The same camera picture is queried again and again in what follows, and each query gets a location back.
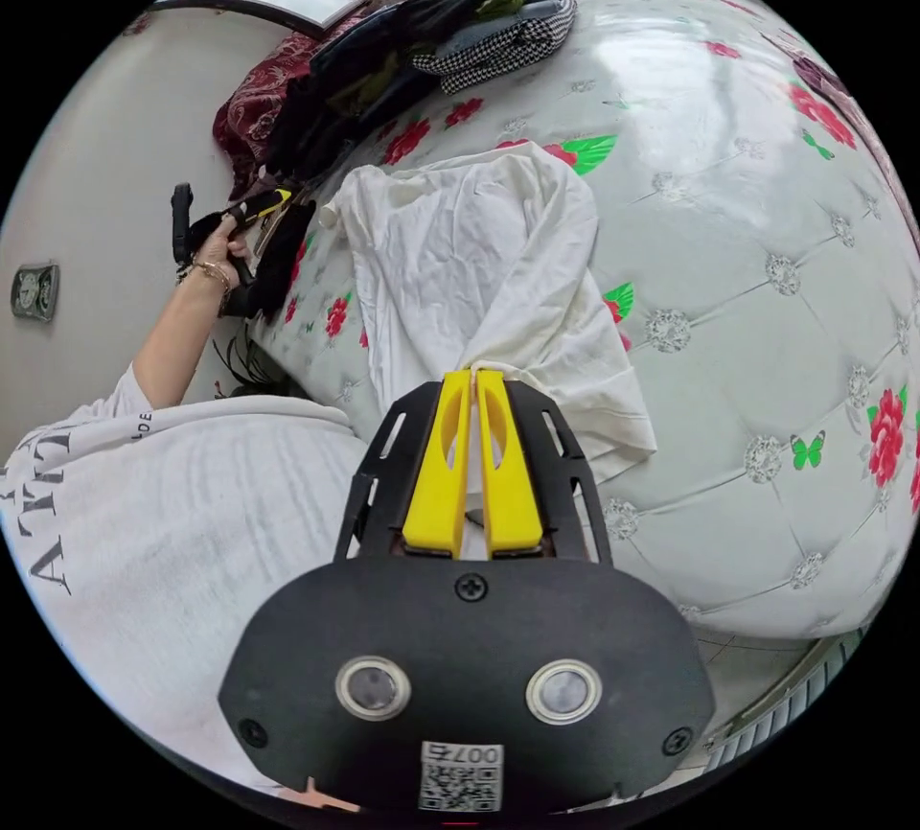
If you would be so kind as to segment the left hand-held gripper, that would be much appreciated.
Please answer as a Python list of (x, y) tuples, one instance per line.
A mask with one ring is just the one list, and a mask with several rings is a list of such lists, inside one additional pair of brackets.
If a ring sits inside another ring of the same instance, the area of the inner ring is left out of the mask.
[(291, 191), (285, 188), (266, 189), (243, 198), (227, 209), (188, 222), (188, 288), (204, 302), (215, 317), (240, 313), (245, 306), (249, 289), (255, 283), (255, 275), (250, 266), (251, 252), (248, 266), (241, 262), (236, 263), (240, 284), (232, 292), (225, 294), (218, 290), (216, 283), (194, 271), (193, 261), (198, 249), (226, 215), (238, 224), (238, 236), (245, 236), (249, 248), (249, 236), (253, 226), (285, 207), (290, 198)]

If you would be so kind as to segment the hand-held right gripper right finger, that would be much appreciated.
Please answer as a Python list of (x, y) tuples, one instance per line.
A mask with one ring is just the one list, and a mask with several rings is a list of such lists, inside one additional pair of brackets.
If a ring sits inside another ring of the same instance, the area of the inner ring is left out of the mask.
[(543, 528), (505, 380), (476, 373), (484, 530), (489, 552), (538, 552)]

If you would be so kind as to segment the person's left hand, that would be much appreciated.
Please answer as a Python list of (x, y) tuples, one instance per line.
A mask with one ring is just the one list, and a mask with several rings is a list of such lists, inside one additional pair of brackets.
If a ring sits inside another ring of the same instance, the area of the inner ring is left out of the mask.
[(249, 259), (245, 236), (238, 236), (236, 219), (226, 215), (198, 249), (193, 265), (196, 273), (216, 283), (221, 293), (228, 294), (241, 282), (236, 263), (248, 266)]

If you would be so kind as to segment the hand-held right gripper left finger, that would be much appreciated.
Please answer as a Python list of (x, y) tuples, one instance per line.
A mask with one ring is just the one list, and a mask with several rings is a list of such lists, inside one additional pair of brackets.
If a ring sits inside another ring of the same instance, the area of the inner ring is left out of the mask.
[(445, 374), (402, 527), (408, 552), (462, 549), (470, 456), (472, 372)]

